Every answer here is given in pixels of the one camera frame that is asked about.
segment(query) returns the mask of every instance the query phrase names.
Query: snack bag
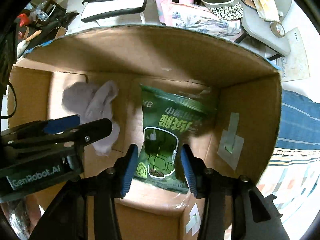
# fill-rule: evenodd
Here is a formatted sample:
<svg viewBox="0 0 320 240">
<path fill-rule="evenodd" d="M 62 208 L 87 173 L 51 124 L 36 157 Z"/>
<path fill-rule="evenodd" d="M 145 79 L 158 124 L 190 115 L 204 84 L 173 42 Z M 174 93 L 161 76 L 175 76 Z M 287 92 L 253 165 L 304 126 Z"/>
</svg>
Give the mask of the snack bag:
<svg viewBox="0 0 320 240">
<path fill-rule="evenodd" d="M 196 132 L 209 111 L 200 102 L 141 85 L 144 144 L 135 179 L 173 192 L 189 190 L 180 160 L 182 136 Z"/>
</svg>

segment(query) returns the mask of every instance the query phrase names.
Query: gray fabric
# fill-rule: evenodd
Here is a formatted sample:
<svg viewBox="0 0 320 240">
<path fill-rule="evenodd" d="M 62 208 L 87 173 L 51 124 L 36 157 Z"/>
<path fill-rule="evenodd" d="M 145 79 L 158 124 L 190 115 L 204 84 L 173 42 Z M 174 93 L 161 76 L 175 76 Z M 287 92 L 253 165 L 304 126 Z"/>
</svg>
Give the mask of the gray fabric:
<svg viewBox="0 0 320 240">
<path fill-rule="evenodd" d="M 118 95 L 118 87 L 113 81 L 102 87 L 85 82 L 77 82 L 66 88 L 62 96 L 62 105 L 69 111 L 80 115 L 80 123 L 88 123 L 102 118 L 112 121 L 111 134 L 95 143 L 97 155 L 107 155 L 118 139 L 120 127 L 112 120 L 111 102 Z"/>
</svg>

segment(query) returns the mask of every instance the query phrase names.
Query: black cable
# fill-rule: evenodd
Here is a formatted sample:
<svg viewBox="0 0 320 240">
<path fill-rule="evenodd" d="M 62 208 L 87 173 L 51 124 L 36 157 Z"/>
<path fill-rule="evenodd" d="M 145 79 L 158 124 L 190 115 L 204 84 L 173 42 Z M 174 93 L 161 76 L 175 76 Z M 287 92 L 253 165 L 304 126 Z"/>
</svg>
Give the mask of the black cable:
<svg viewBox="0 0 320 240">
<path fill-rule="evenodd" d="M 14 111 L 12 112 L 12 114 L 9 114 L 7 116 L 0 116 L 1 119 L 9 119 L 10 117 L 13 117 L 13 115 L 15 114 L 15 112 L 17 111 L 17 96 L 16 96 L 16 92 L 14 91 L 14 88 L 12 86 L 12 84 L 10 83 L 10 81 L 8 81 L 8 86 L 11 88 L 13 95 L 14 95 Z"/>
</svg>

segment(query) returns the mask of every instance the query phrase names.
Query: tape roll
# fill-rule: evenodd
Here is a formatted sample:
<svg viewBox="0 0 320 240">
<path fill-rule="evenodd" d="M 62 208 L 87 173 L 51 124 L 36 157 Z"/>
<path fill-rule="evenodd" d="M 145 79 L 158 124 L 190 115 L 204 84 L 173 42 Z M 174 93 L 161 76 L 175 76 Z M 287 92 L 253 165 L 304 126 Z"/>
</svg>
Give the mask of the tape roll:
<svg viewBox="0 0 320 240">
<path fill-rule="evenodd" d="M 285 30 L 280 22 L 271 22 L 270 28 L 276 37 L 283 38 L 285 36 Z"/>
</svg>

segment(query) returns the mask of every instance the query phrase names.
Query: blue striped fabric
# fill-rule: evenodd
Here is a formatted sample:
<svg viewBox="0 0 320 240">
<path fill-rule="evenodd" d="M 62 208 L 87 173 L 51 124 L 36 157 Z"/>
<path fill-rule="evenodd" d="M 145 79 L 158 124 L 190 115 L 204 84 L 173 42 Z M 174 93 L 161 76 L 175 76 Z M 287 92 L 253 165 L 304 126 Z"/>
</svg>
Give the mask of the blue striped fabric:
<svg viewBox="0 0 320 240">
<path fill-rule="evenodd" d="M 320 104 L 283 90 L 276 148 L 320 150 Z"/>
</svg>

